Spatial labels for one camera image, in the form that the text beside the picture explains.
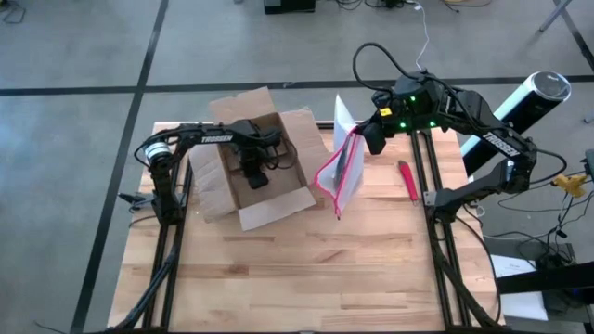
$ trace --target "concrete floor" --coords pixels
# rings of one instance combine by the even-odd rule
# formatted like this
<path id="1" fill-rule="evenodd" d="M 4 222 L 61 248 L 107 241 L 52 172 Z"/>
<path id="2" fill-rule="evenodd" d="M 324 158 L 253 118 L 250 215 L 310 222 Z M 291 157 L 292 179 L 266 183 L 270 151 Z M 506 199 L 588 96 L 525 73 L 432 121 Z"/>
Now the concrete floor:
<path id="1" fill-rule="evenodd" d="M 160 0 L 82 2 L 20 0 L 27 16 L 20 25 L 0 22 L 0 89 L 136 85 Z M 431 41 L 420 63 L 444 78 L 523 77 L 554 70 L 592 74 L 563 19 L 543 34 L 537 27 L 552 1 L 494 0 L 460 14 L 437 1 L 421 1 Z M 594 47 L 594 2 L 574 0 L 568 11 Z M 364 42 L 388 47 L 408 69 L 424 43 L 420 13 L 406 7 L 353 12 L 321 0 L 315 14 L 265 16 L 262 2 L 171 0 L 161 30 L 149 85 L 353 80 L 351 57 Z M 366 79 L 395 79 L 392 65 L 376 52 L 361 55 Z M 492 108 L 514 84 L 464 86 L 484 95 Z M 594 83 L 574 83 L 572 97 L 530 129 L 537 144 L 560 152 L 580 171 L 591 148 Z M 279 109 L 309 107 L 318 120 L 331 120 L 340 93 L 357 119 L 372 111 L 363 88 L 275 90 Z M 207 121 L 209 101 L 235 91 L 144 94 L 131 147 L 150 134 L 156 121 Z M 0 97 L 0 332 L 46 333 L 36 320 L 68 331 L 97 231 L 111 170 L 132 94 Z M 495 161 L 487 164 L 484 173 Z M 542 158 L 535 175 L 556 161 Z M 121 191 L 136 190 L 140 166 L 127 159 Z M 562 193 L 544 188 L 509 205 L 559 207 Z M 483 201 L 484 233 L 509 230 L 541 233 L 556 213 L 525 214 Z M 594 214 L 567 227 L 578 261 L 594 253 Z M 130 215 L 116 204 L 86 330 L 102 329 L 123 256 Z M 580 333 L 580 326 L 509 319 L 518 329 Z"/>

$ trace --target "plastic bag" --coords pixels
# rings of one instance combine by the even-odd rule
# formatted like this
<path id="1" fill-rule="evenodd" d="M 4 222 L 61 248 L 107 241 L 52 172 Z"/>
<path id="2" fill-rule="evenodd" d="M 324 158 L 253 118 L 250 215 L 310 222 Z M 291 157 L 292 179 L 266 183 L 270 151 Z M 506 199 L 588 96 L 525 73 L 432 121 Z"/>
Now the plastic bag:
<path id="1" fill-rule="evenodd" d="M 334 153 L 317 171 L 315 183 L 332 198 L 334 213 L 340 219 L 342 211 L 363 183 L 363 152 L 365 139 L 356 135 L 356 123 L 336 96 L 334 107 Z"/>

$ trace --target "red pen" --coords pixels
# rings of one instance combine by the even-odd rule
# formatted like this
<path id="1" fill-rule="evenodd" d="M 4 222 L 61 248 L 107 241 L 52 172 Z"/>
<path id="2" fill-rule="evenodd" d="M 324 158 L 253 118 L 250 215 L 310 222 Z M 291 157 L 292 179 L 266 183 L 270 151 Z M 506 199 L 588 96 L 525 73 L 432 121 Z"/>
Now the red pen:
<path id="1" fill-rule="evenodd" d="M 419 203 L 419 196 L 417 196 L 417 187 L 415 186 L 415 180 L 412 178 L 412 172 L 410 171 L 410 167 L 408 167 L 408 163 L 406 161 L 399 161 L 398 169 L 400 169 L 400 173 L 405 179 L 410 200 L 412 200 L 413 204 L 417 205 Z"/>

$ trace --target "open cardboard box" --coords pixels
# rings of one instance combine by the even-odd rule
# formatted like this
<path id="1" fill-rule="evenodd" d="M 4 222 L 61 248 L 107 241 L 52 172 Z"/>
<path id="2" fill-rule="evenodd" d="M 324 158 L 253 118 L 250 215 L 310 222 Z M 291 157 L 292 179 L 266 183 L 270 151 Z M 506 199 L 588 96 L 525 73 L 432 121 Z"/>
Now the open cardboard box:
<path id="1" fill-rule="evenodd" d="M 250 119 L 262 129 L 276 126 L 295 146 L 297 156 L 281 144 L 278 147 L 279 164 L 287 166 L 295 159 L 294 164 L 289 169 L 272 171 L 263 166 L 268 185 L 251 189 L 228 146 L 195 146 L 190 150 L 189 158 L 195 175 L 195 194 L 206 221 L 213 222 L 237 211 L 241 227 L 246 231 L 316 204 L 308 186 L 329 153 L 311 110 L 278 113 L 267 88 L 213 101 L 210 109 L 219 122 Z"/>

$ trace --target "wooden tabletop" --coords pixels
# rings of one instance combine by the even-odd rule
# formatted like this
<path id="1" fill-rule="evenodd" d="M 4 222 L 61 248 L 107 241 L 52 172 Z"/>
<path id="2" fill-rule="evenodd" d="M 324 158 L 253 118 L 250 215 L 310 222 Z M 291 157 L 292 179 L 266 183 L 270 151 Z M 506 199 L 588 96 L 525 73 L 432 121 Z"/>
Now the wooden tabletop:
<path id="1" fill-rule="evenodd" d="M 177 125 L 158 122 L 153 130 Z M 332 150 L 332 133 L 322 132 L 322 137 Z M 434 129 L 433 140 L 444 187 L 466 184 L 456 135 Z M 196 197 L 190 196 L 169 329 L 444 329 L 425 217 L 422 206 L 414 206 L 408 199 L 395 167 L 399 160 L 409 163 L 416 178 L 406 135 L 389 139 L 380 156 L 366 152 L 364 185 L 340 221 L 333 214 L 331 201 L 315 189 L 316 206 L 249 232 L 241 231 L 236 214 L 205 223 Z M 431 180 L 426 154 L 424 161 Z M 149 193 L 151 189 L 145 170 L 140 191 Z M 145 209 L 134 219 L 152 214 L 151 209 Z M 459 216 L 481 233 L 478 222 L 467 213 L 460 211 Z M 174 234 L 171 228 L 170 237 Z M 495 285 L 486 254 L 464 225 L 453 224 L 453 231 L 464 282 L 495 316 Z M 156 219 L 130 228 L 110 326 L 125 317 L 148 285 L 158 235 Z M 155 324 L 164 289 L 160 294 Z M 450 303 L 458 319 L 454 298 Z"/>

